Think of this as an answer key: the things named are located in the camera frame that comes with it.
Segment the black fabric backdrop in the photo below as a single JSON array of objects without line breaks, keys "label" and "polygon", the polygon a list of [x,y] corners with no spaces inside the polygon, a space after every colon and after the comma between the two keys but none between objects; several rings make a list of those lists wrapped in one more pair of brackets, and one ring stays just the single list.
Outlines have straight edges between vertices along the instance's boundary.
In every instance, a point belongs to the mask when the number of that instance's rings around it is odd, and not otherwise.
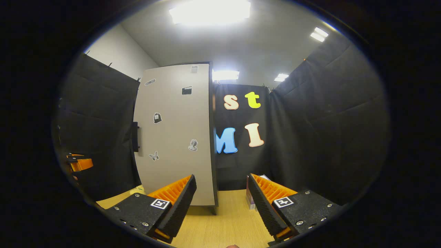
[{"label": "black fabric backdrop", "polygon": [[139,82],[82,54],[61,86],[62,152],[89,155],[93,167],[74,172],[95,201],[141,184],[131,141],[133,106]]},{"label": "black fabric backdrop", "polygon": [[271,94],[274,181],[345,204],[379,173],[390,140],[382,83],[330,34]]},{"label": "black fabric backdrop", "polygon": [[[259,95],[256,102],[261,103],[257,109],[248,105],[245,95],[254,92]],[[235,128],[234,142],[238,149],[235,153],[226,154],[223,151],[216,154],[217,184],[219,190],[245,189],[247,174],[265,174],[272,177],[269,168],[269,91],[262,86],[238,85],[238,84],[215,84],[214,93],[216,107],[214,123],[216,133],[221,137],[225,128]],[[224,96],[235,95],[239,108],[228,110],[224,107]],[[265,142],[258,147],[250,147],[250,136],[245,126],[251,123],[259,123],[258,131],[260,138]]]}]

